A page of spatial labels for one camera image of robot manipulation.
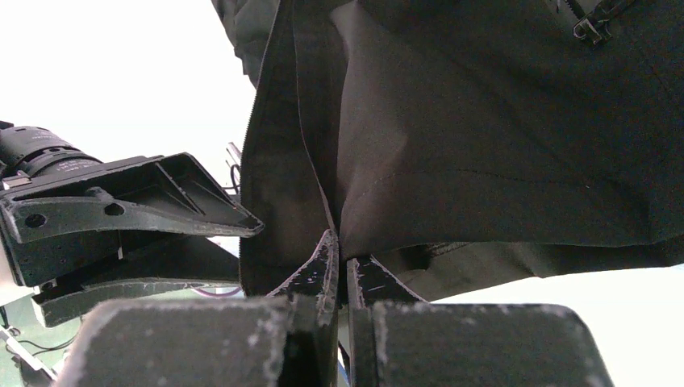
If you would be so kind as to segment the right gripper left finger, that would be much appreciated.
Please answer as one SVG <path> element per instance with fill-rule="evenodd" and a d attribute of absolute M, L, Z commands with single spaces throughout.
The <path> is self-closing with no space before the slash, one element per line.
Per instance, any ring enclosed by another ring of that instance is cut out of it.
<path fill-rule="evenodd" d="M 278 386 L 336 386 L 339 244 L 326 230 L 311 257 L 270 297 L 286 298 L 289 317 Z"/>

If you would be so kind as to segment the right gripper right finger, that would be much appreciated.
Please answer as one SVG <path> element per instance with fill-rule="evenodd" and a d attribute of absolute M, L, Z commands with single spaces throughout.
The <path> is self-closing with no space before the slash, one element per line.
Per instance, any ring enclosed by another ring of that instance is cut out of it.
<path fill-rule="evenodd" d="M 377 302 L 421 302 L 374 257 L 347 262 L 349 380 L 352 386 L 378 386 L 375 327 L 372 306 Z"/>

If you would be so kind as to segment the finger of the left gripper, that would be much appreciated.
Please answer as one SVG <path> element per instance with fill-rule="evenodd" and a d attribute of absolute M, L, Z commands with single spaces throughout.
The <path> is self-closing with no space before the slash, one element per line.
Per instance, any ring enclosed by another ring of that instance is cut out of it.
<path fill-rule="evenodd" d="M 111 299 L 238 285 L 239 264 L 237 256 L 208 238 L 172 237 L 58 277 L 31 303 L 38 322 L 53 328 Z"/>
<path fill-rule="evenodd" d="M 2 246 L 26 287 L 179 235 L 250 238 L 263 226 L 187 153 L 19 172 L 1 192 Z"/>

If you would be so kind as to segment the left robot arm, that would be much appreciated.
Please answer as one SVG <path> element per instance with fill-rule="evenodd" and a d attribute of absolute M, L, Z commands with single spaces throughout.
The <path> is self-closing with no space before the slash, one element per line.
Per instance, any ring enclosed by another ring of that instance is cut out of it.
<path fill-rule="evenodd" d="M 1 125 L 1 248 L 45 327 L 112 298 L 234 283 L 238 260 L 213 238 L 263 226 L 190 154 L 104 163 Z"/>

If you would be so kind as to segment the black jacket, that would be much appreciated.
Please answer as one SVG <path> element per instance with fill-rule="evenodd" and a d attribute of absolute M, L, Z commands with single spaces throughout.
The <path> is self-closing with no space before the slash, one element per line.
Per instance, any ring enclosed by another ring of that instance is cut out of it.
<path fill-rule="evenodd" d="M 240 284 L 337 234 L 429 301 L 683 262 L 680 1 L 216 1 L 255 86 Z"/>

